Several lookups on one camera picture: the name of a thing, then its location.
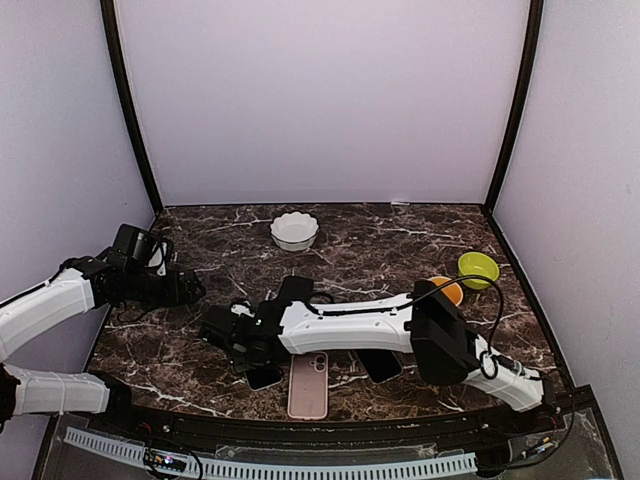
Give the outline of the silver smartphone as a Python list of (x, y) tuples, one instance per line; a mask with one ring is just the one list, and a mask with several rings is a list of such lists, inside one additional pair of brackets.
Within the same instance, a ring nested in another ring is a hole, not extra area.
[(278, 365), (267, 364), (260, 368), (246, 371), (245, 378), (252, 391), (261, 391), (278, 385), (283, 379), (283, 373)]

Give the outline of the pink phone case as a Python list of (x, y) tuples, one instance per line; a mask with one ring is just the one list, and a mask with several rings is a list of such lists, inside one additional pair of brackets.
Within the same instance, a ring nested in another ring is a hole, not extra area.
[(297, 420), (322, 420), (327, 416), (328, 357), (325, 352), (292, 356), (287, 413)]

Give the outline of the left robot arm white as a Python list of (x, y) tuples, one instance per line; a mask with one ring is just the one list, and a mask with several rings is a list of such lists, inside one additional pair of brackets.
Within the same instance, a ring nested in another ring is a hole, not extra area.
[(123, 224), (98, 256), (69, 258), (47, 280), (1, 304), (1, 419), (40, 413), (101, 414), (120, 436), (141, 427), (130, 388), (105, 373), (34, 371), (9, 364), (22, 346), (66, 320), (127, 302), (145, 311), (191, 305), (205, 294), (192, 270), (170, 264), (171, 240)]

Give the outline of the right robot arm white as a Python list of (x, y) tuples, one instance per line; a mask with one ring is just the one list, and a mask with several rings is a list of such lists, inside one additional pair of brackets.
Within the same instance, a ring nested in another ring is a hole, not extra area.
[(315, 304), (316, 293), (313, 280), (288, 276), (253, 314), (211, 307), (199, 336), (224, 351), (237, 374), (321, 350), (411, 354), (426, 384), (469, 385), (506, 403), (521, 434), (547, 420), (554, 403), (550, 380), (496, 350), (433, 282), (367, 302)]

